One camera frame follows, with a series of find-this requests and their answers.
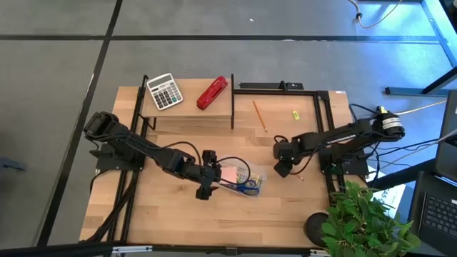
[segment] potted plant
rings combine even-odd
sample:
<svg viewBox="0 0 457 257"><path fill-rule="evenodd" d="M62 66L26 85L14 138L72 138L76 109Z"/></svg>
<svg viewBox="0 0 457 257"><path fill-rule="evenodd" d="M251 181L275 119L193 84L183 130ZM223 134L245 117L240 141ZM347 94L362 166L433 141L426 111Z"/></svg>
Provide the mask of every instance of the potted plant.
<svg viewBox="0 0 457 257"><path fill-rule="evenodd" d="M336 206L327 208L322 223L326 251L333 257L404 256L420 240L409 233L413 221L402 224L384 214L385 204L373 198L373 189L346 182L346 192L332 193Z"/></svg>

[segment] pencil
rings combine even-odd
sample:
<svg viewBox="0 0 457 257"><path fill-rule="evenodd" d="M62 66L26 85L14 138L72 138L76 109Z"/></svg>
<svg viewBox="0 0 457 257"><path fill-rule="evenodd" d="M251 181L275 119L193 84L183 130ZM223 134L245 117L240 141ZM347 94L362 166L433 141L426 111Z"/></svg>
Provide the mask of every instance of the pencil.
<svg viewBox="0 0 457 257"><path fill-rule="evenodd" d="M263 122L262 116L260 116L260 112L258 112L256 102L253 100L252 103L254 104L254 107L256 108L258 118L260 119L260 122L262 123L263 129L265 129L265 132L268 132L268 129L266 129L265 123Z"/></svg>

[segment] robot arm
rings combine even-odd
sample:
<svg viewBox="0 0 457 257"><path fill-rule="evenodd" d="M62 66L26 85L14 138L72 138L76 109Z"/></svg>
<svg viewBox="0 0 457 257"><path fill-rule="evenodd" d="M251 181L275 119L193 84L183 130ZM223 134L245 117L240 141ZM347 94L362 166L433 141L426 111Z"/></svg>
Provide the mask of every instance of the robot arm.
<svg viewBox="0 0 457 257"><path fill-rule="evenodd" d="M110 144L118 150L117 154L120 155L123 154L122 148L128 146L152 158L157 166L172 176L201 184L196 192L196 197L199 199L208 200L213 191L211 183L220 181L221 166L217 164L214 151L205 150L203 152L204 164L196 165L193 156L178 149L157 146L131 132L125 125L120 124L118 118L113 114L95 113L84 127L84 134L90 141ZM124 155L123 158L129 159L134 156Z"/></svg>
<svg viewBox="0 0 457 257"><path fill-rule="evenodd" d="M289 142L283 139L273 146L273 155L279 162L275 165L276 172L286 177L293 165L298 165L305 156L330 146L330 162L338 164L353 154L373 143L398 141L405 136L405 129L400 118L388 111L376 114L373 119L359 119L352 124L335 128L323 133L303 133L294 136Z"/></svg>

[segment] plant pot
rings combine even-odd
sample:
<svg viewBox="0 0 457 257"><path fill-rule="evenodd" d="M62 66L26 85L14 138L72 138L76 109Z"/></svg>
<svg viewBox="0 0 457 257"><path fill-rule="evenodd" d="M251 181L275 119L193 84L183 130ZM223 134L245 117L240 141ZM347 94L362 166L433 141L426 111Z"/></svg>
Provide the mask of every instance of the plant pot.
<svg viewBox="0 0 457 257"><path fill-rule="evenodd" d="M328 215L327 213L315 213L306 220L303 231L305 235L308 236L309 240L317 246L325 247L326 244L322 241L322 238L325 236L321 226L322 223L327 222Z"/></svg>

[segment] wooden shelf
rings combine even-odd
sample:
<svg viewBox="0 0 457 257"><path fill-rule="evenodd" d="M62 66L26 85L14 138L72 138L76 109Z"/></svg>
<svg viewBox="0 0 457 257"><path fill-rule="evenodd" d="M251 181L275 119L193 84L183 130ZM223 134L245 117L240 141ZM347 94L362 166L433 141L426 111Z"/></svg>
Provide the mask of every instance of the wooden shelf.
<svg viewBox="0 0 457 257"><path fill-rule="evenodd" d="M202 111L196 105L197 99L211 85L214 79L176 79L183 101L171 108L157 109L152 95L146 87L141 115L145 117L231 117L231 81L219 96Z"/></svg>

